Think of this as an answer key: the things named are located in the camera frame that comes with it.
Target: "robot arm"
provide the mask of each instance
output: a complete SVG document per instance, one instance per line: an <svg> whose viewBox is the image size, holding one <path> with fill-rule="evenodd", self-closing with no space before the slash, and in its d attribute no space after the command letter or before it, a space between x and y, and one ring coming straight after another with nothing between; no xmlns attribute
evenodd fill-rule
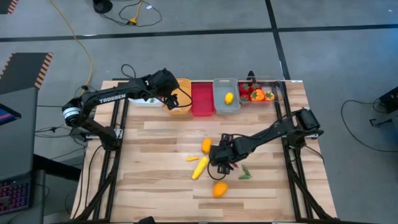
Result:
<svg viewBox="0 0 398 224"><path fill-rule="evenodd" d="M276 138L286 136L292 147L303 147L305 145L304 137L311 134L321 135L319 123L312 111L301 109L294 111L289 116L277 120L269 128L254 134L252 136L243 136L240 134L222 134L218 146L210 148L210 164L218 166L217 172L220 174L229 174L233 169L230 163L241 161L254 152L256 148Z"/></svg>
<svg viewBox="0 0 398 224"><path fill-rule="evenodd" d="M82 127L97 135L105 150L120 148L120 141L112 127L104 127L89 117L91 110L101 104L110 103L125 98L144 99L161 97L171 110L178 107L177 96L172 92L180 85L173 74L166 70L159 70L153 75L135 78L124 85L100 91L86 91L75 97L62 107L63 117L68 126Z"/></svg>

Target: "yellow cable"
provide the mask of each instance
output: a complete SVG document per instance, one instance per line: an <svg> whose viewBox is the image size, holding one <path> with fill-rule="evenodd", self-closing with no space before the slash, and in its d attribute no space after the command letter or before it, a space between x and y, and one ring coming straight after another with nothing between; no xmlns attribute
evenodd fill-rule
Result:
<svg viewBox="0 0 398 224"><path fill-rule="evenodd" d="M131 23L133 23L134 25L137 24L137 19L138 19L138 15L139 15L139 11L140 11L140 9L141 9L141 6L142 6L142 1L139 1L139 6L138 6L138 8L137 8L137 14L136 14L136 16L135 16L134 18L132 18L132 19L129 19L129 21L130 21Z"/></svg>
<svg viewBox="0 0 398 224"><path fill-rule="evenodd" d="M67 21L67 18L65 18L65 16L62 14L62 12L59 10L59 8L55 5L55 3L53 2L53 0L50 0L52 6L54 6L54 8L58 11L58 13L62 16L62 19L67 23L70 31L72 32L72 36L75 39L75 41L83 48L83 50L86 52L88 60L90 61L90 75L88 76L88 79L86 81L86 85L88 85L91 81L91 78L93 76L93 61L91 60L90 54L88 53L86 47L77 39L75 32L73 31L72 27L70 26L69 22Z"/></svg>

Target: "orange bell pepper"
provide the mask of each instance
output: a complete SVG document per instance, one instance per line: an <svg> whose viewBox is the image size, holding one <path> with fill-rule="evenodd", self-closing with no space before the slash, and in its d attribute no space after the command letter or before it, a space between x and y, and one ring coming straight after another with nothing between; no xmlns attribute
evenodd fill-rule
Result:
<svg viewBox="0 0 398 224"><path fill-rule="evenodd" d="M275 95L272 92L266 91L265 95L266 95L266 97L265 97L266 101L274 101L275 100Z"/></svg>
<svg viewBox="0 0 398 224"><path fill-rule="evenodd" d="M264 94L264 92L262 90L254 90L250 94L251 101L263 101L265 97L266 97L266 95Z"/></svg>

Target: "keyboard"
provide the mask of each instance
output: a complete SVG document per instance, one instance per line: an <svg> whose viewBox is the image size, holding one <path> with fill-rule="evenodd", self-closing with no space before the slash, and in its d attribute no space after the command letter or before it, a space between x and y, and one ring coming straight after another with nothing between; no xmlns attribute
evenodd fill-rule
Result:
<svg viewBox="0 0 398 224"><path fill-rule="evenodd" d="M29 208L31 176L0 181L0 215Z"/></svg>

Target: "clear plastic bin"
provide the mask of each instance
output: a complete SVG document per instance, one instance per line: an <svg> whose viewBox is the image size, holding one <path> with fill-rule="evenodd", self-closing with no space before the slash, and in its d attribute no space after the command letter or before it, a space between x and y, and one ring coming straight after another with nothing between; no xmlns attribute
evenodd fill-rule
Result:
<svg viewBox="0 0 398 224"><path fill-rule="evenodd" d="M226 105L225 95L233 93L234 100ZM241 107L239 103L238 80L235 78L216 78L213 81L214 106L217 114L235 114Z"/></svg>
<svg viewBox="0 0 398 224"><path fill-rule="evenodd" d="M192 83L192 115L211 116L214 110L213 84Z"/></svg>
<svg viewBox="0 0 398 224"><path fill-rule="evenodd" d="M263 104L271 104L272 102L275 102L276 100L278 101L283 101L284 100L284 95L283 95L283 85L282 82L275 77L245 77L245 78L239 78L239 84L238 84L238 91L239 91L239 100L242 104L245 103L263 103ZM251 88L249 90L249 93L245 93L243 90L243 85L249 85ZM266 93L266 92L271 92L274 95L274 99L265 99L262 101L244 101L243 98L246 96L244 95L249 95L253 91L252 87L253 85L259 85L261 90Z"/></svg>
<svg viewBox="0 0 398 224"><path fill-rule="evenodd" d="M146 107L162 107L164 104L156 98L149 98L147 101L144 99L133 100L129 98L129 101L134 104L134 106L146 106Z"/></svg>
<svg viewBox="0 0 398 224"><path fill-rule="evenodd" d="M191 96L191 80L187 78L177 78L178 84L180 85L180 88L186 92L189 96ZM183 93L181 90L177 89L172 92L173 94L177 94L177 101L180 106L183 105L188 105L191 103L191 99ZM189 113L189 110L191 109L191 106L186 106L183 108L174 108L169 111L171 115L185 115Z"/></svg>

